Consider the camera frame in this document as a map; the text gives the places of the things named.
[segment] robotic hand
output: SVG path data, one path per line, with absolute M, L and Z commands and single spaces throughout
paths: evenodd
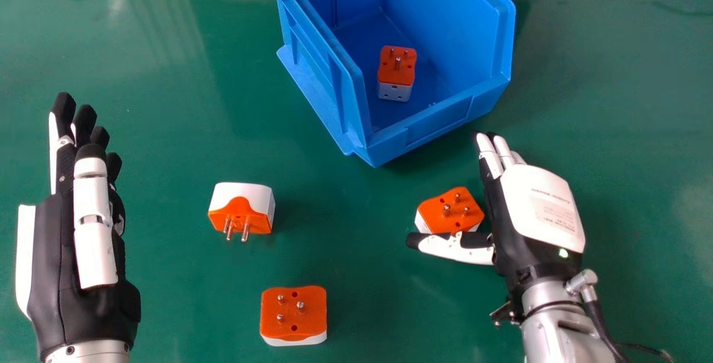
M 62 92 L 49 114 L 51 195 L 18 209 L 17 303 L 41 361 L 127 363 L 141 306 L 125 276 L 121 160 L 94 109 L 75 108 Z
M 580 272 L 585 234 L 568 183 L 527 165 L 498 135 L 475 141 L 492 233 L 411 233 L 407 246 L 494 265 L 507 302 L 491 319 L 520 326 L 528 363 L 628 361 L 604 325 L 596 274 Z

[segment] plug pin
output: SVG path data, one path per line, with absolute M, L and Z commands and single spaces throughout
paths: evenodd
M 245 225 L 242 227 L 242 236 L 240 237 L 240 242 L 247 242 L 247 236 L 250 234 L 250 225 L 247 223 L 247 220 L 245 222 Z
M 230 217 L 225 218 L 225 226 L 223 227 L 223 233 L 225 234 L 225 240 L 230 241 L 232 239 L 232 221 Z

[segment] blue plastic bin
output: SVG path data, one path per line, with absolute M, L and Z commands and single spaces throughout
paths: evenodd
M 510 81 L 510 0 L 277 0 L 277 55 L 346 155 L 377 167 L 486 114 Z M 377 97 L 379 51 L 415 48 L 408 102 Z

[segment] black cable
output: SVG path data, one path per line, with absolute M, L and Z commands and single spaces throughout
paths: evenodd
M 612 351 L 614 359 L 620 363 L 629 363 L 629 358 L 624 356 L 624 353 L 622 353 L 613 342 L 612 336 L 609 335 L 607 325 L 604 323 L 604 315 L 602 314 L 602 307 L 599 305 L 599 301 L 593 300 L 591 302 L 586 302 L 585 306 L 589 312 L 589 318 L 592 319 L 594 327 L 597 329 L 597 332 L 599 332 L 599 338 L 602 340 L 604 345 Z
M 630 349 L 635 349 L 635 350 L 640 350 L 642 352 L 650 353 L 651 355 L 656 355 L 662 358 L 666 363 L 675 363 L 676 361 L 673 360 L 673 357 L 668 354 L 665 350 L 655 350 L 654 348 L 649 348 L 645 347 L 644 345 L 639 345 L 639 344 L 624 344 L 621 342 L 616 343 L 617 347 L 620 348 L 630 348 Z

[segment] green table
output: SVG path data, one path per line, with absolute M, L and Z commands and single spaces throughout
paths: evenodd
M 341 155 L 278 62 L 275 0 L 0 0 L 0 361 L 35 355 L 16 209 L 48 192 L 63 90 L 124 160 L 133 361 L 522 361 L 519 330 L 488 318 L 502 278 L 404 246 L 421 200 L 456 185 L 482 200 L 471 130 L 570 181 L 617 340 L 708 360 L 713 0 L 515 3 L 496 110 L 373 169 Z M 221 181 L 272 186 L 275 233 L 225 242 L 206 217 Z M 328 290 L 328 340 L 268 347 L 260 292 L 304 284 Z

